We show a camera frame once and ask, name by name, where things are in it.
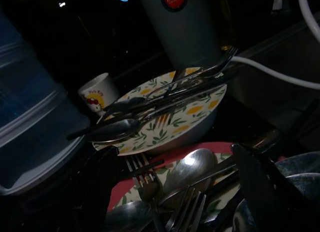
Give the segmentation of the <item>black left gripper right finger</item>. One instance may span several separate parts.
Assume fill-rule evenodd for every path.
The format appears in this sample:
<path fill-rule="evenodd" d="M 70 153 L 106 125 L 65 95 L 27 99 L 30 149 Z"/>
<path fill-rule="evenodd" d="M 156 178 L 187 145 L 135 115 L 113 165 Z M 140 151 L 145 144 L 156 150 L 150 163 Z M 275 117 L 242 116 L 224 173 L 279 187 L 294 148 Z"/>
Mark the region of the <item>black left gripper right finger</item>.
<path fill-rule="evenodd" d="M 240 187 L 258 232 L 296 232 L 298 189 L 264 154 L 245 146 L 231 146 Z"/>

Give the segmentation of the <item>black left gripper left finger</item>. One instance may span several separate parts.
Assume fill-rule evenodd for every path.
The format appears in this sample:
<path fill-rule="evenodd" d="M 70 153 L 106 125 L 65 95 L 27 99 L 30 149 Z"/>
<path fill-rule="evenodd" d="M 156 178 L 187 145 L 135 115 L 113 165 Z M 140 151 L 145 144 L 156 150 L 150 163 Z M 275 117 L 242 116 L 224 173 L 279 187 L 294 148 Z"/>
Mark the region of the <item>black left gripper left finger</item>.
<path fill-rule="evenodd" d="M 117 168 L 115 146 L 96 151 L 88 159 L 75 188 L 69 211 L 71 232 L 99 232 L 107 213 Z"/>

